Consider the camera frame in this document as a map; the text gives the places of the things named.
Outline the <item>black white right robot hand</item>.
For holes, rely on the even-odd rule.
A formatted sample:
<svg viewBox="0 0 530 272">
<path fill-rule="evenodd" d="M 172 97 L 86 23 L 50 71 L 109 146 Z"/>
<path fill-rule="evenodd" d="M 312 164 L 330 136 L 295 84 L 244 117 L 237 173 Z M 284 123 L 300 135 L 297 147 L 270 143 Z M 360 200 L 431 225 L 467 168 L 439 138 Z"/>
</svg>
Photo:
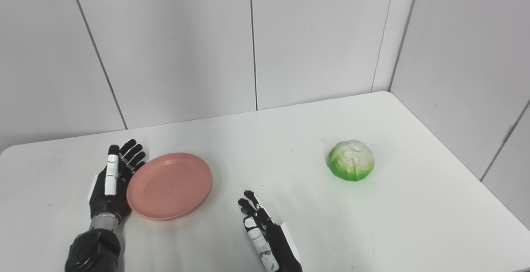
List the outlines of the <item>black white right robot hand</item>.
<svg viewBox="0 0 530 272">
<path fill-rule="evenodd" d="M 299 250 L 285 223 L 277 224 L 255 192 L 245 190 L 238 200 L 243 226 L 267 272 L 302 272 Z"/>
</svg>

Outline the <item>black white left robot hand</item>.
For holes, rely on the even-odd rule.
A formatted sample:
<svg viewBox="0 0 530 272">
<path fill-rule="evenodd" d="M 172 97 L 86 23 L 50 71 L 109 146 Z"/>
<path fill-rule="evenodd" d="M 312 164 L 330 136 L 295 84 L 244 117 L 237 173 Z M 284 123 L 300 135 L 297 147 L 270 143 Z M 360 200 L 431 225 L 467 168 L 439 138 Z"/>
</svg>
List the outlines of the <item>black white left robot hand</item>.
<svg viewBox="0 0 530 272">
<path fill-rule="evenodd" d="M 117 191 L 115 195 L 105 195 L 106 169 L 97 175 L 89 199 L 90 217 L 102 213 L 114 214 L 119 221 L 122 221 L 131 214 L 131 207 L 127 200 L 126 194 L 131 178 L 138 170 L 145 165 L 144 158 L 146 153 L 143 146 L 135 139 L 130 139 L 117 150 L 118 145 L 109 147 L 111 152 L 116 152 L 118 156 L 117 169 Z"/>
</svg>

